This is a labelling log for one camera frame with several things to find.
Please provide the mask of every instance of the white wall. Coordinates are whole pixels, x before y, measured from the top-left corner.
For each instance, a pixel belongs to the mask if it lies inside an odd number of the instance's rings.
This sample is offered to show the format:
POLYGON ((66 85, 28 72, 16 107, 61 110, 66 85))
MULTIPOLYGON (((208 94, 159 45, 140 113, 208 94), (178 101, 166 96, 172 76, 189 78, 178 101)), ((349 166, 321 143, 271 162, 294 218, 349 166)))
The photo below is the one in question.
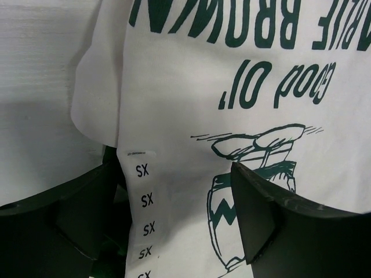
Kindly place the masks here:
POLYGON ((70 119, 99 0, 0 1, 0 206, 100 164, 70 119))

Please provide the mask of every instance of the shirt sleeve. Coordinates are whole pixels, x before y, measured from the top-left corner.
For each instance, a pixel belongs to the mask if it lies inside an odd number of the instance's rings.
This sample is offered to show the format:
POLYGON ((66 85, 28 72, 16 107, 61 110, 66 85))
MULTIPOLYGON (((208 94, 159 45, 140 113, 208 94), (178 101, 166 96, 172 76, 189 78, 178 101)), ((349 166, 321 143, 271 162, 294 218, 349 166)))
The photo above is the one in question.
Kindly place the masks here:
POLYGON ((103 0, 92 44, 77 66, 71 117, 90 139, 117 146, 122 53, 132 0, 103 0))

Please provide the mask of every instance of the green ink print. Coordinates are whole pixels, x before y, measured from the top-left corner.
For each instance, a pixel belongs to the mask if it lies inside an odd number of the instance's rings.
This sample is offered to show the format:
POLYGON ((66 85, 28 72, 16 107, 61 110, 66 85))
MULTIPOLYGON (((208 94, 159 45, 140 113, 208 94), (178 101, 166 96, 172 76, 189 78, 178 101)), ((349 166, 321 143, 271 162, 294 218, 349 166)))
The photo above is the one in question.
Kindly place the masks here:
POLYGON ((236 74, 236 76, 234 78, 234 81, 233 81, 230 103, 228 104, 228 109, 233 109, 234 101, 236 99, 238 84, 241 81, 242 74, 245 71, 245 69, 246 69, 246 67, 248 66, 249 63, 250 63, 250 60, 243 61, 243 63, 241 64, 240 68, 237 71, 237 74, 236 74))
POLYGON ((321 73, 318 75, 316 81, 313 84, 311 91, 309 92, 309 97, 314 97, 316 94, 318 94, 319 87, 322 85, 322 82, 326 76, 328 68, 329 68, 329 65, 326 65, 321 71, 321 73))
POLYGON ((340 27, 341 18, 343 17, 343 14, 345 12, 345 9, 347 8, 348 3, 349 3, 349 0, 344 0, 343 4, 341 5, 340 11, 339 11, 339 13, 336 17, 335 24, 334 24, 334 31, 332 33, 332 39, 331 39, 329 50, 332 49, 332 47, 335 43, 335 39, 337 37, 337 33, 338 33, 339 27, 340 27))
POLYGON ((294 87, 294 96, 295 97, 302 97, 306 91, 309 89, 309 87, 311 86, 315 76, 317 75, 319 71, 319 65, 317 64, 314 64, 314 65, 311 65, 310 67, 308 67, 304 73, 301 75, 301 77, 299 78, 299 81, 296 83, 295 87, 294 87), (307 83, 304 85, 304 87, 300 90, 300 86, 301 84, 304 82, 305 78, 307 77, 307 75, 309 74, 309 72, 312 72, 311 76, 309 77, 307 83))
POLYGON ((276 0, 270 0, 269 8, 265 0, 259 0, 259 5, 260 11, 255 21, 255 45, 259 48, 271 48, 276 29, 276 0), (265 19, 269 19, 269 32, 267 38, 263 38, 263 23, 265 19))
POLYGON ((354 34, 358 28, 359 22, 361 21, 361 18, 365 12, 367 4, 368 4, 368 0, 363 0, 363 2, 361 3, 361 6, 358 9, 357 15, 355 16, 353 23, 350 25, 350 27, 348 28, 348 31, 346 32, 344 36, 343 43, 341 44, 341 49, 349 48, 349 45, 352 42, 354 34))
POLYGON ((223 25, 223 0, 211 0, 209 5, 208 0, 188 0, 179 18, 170 29, 169 34, 175 34, 180 29, 198 2, 195 19, 188 36, 197 38, 208 26, 215 11, 217 11, 213 31, 208 39, 209 43, 216 43, 223 25))
MULTIPOLYGON (((151 32, 161 33, 168 19, 173 0, 148 0, 148 14, 151 32)), ((135 0, 129 17, 129 24, 135 27, 141 0, 135 0)))
POLYGON ((328 70, 326 71, 326 74, 323 76, 323 82, 322 84, 326 84, 326 87, 325 89, 323 90, 323 93, 322 93, 322 96, 321 97, 318 97, 319 95, 319 92, 317 92, 317 94, 315 95, 315 97, 313 98, 313 103, 314 104, 319 104, 321 103, 321 101, 323 100, 323 98, 325 97, 325 94, 327 92, 327 89, 330 85, 330 82, 331 82, 331 79, 332 79, 332 76, 335 72, 335 69, 336 69, 336 63, 332 63, 330 64, 330 66, 328 67, 328 70))
POLYGON ((365 22, 363 24, 361 37, 359 38, 358 47, 357 47, 358 51, 367 51, 371 44, 370 26, 371 26, 371 5, 369 7, 365 22))
POLYGON ((345 29, 348 27, 348 23, 350 21, 350 18, 353 16, 353 13, 354 13, 354 10, 357 6, 357 4, 360 2, 360 0, 356 0, 356 1, 353 1, 353 7, 351 9, 351 11, 349 12, 348 14, 348 17, 345 21, 345 24, 344 24, 344 28, 343 28, 343 32, 341 32, 341 35, 340 35, 340 38, 339 38, 339 41, 337 42, 337 45, 336 45, 336 49, 339 48, 340 46, 340 42, 343 40, 343 36, 344 36, 344 33, 345 33, 345 29))
POLYGON ((274 104, 273 107, 275 109, 279 106, 279 98, 280 97, 287 97, 292 86, 294 85, 296 79, 299 77, 299 75, 302 73, 304 69, 304 65, 296 65, 292 68, 292 70, 289 72, 289 74, 286 75, 286 77, 282 80, 282 82, 279 84, 277 91, 274 96, 274 104), (289 80, 289 78, 294 75, 294 77, 291 79, 290 83, 286 86, 286 89, 284 90, 283 87, 286 84, 286 82, 289 80))
POLYGON ((301 0, 294 0, 293 12, 289 12, 288 0, 282 0, 281 11, 283 21, 281 25, 281 46, 283 49, 294 49, 297 35, 297 27, 299 24, 301 0), (286 33, 288 26, 292 25, 291 37, 287 38, 286 33))
POLYGON ((320 42, 313 42, 312 44, 312 49, 313 50, 325 50, 326 49, 326 44, 327 44, 327 38, 329 35, 329 27, 330 27, 330 22, 331 19, 335 13, 335 10, 337 8, 337 4, 339 3, 339 0, 334 0, 332 2, 330 11, 326 17, 321 17, 318 21, 318 26, 323 27, 322 31, 322 40, 320 42))
MULTIPOLYGON (((191 138, 213 142, 212 150, 218 157, 242 162, 266 180, 296 192, 294 172, 297 162, 287 158, 297 140, 321 132, 323 132, 321 127, 306 127, 294 123, 275 127, 256 135, 227 133, 191 138)), ((206 210, 211 246, 226 271, 220 277, 245 264, 243 250, 240 254, 238 250, 235 250, 234 254, 229 252, 230 239, 226 235, 234 235, 239 228, 234 203, 227 196, 231 196, 231 174, 216 175, 208 192, 206 210)))
POLYGON ((257 96, 258 96, 259 91, 260 91, 260 88, 261 88, 264 80, 268 76, 268 74, 271 72, 271 70, 272 70, 272 64, 269 63, 269 62, 263 61, 263 62, 259 62, 256 65, 254 65, 252 67, 252 69, 249 71, 249 73, 247 74, 247 76, 245 78, 245 81, 243 83, 241 94, 239 95, 239 104, 243 109, 250 109, 252 106, 255 105, 256 100, 257 100, 257 96), (254 77, 255 73, 258 70, 260 70, 261 68, 264 71, 260 75, 259 79, 256 82, 256 85, 253 89, 253 93, 251 95, 250 100, 246 101, 246 93, 248 91, 250 82, 251 82, 252 78, 254 77))
POLYGON ((250 0, 243 0, 242 11, 242 29, 238 38, 234 37, 236 28, 236 0, 231 0, 230 21, 228 24, 227 35, 225 36, 225 44, 228 47, 240 47, 248 38, 250 21, 250 0))
POLYGON ((227 92, 224 92, 221 99, 220 99, 218 110, 223 110, 225 108, 225 98, 226 98, 226 96, 227 96, 227 92))

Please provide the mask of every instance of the t-shirt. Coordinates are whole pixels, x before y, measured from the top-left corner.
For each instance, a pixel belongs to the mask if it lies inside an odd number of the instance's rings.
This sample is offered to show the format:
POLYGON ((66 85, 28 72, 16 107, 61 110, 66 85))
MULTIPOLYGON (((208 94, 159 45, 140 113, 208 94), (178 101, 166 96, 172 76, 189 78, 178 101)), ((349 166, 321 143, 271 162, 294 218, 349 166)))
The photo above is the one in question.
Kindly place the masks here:
POLYGON ((371 1, 104 0, 72 118, 118 147, 126 278, 249 278, 232 162, 371 210, 371 1))

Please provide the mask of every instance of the xs size label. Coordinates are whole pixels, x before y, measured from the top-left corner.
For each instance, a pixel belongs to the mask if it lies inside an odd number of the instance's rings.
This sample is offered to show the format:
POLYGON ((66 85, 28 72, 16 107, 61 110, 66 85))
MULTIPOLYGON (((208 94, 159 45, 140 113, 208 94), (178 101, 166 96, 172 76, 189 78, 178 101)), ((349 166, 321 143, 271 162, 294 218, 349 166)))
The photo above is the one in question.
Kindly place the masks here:
POLYGON ((144 226, 143 231, 144 231, 143 236, 148 236, 154 233, 155 232, 155 221, 144 226))
POLYGON ((147 175, 150 175, 147 169, 148 169, 148 163, 137 165, 137 167, 136 167, 137 176, 139 178, 142 178, 142 177, 145 177, 147 175))
POLYGON ((149 207, 150 205, 154 204, 152 199, 152 192, 149 194, 145 194, 141 197, 142 207, 149 207))
POLYGON ((138 278, 151 278, 150 274, 151 274, 151 270, 148 272, 142 273, 141 275, 138 276, 138 278))
POLYGON ((138 259, 144 259, 144 258, 147 258, 148 256, 152 255, 151 254, 151 249, 152 249, 153 246, 149 246, 147 247, 146 249, 143 249, 139 252, 139 257, 138 259))

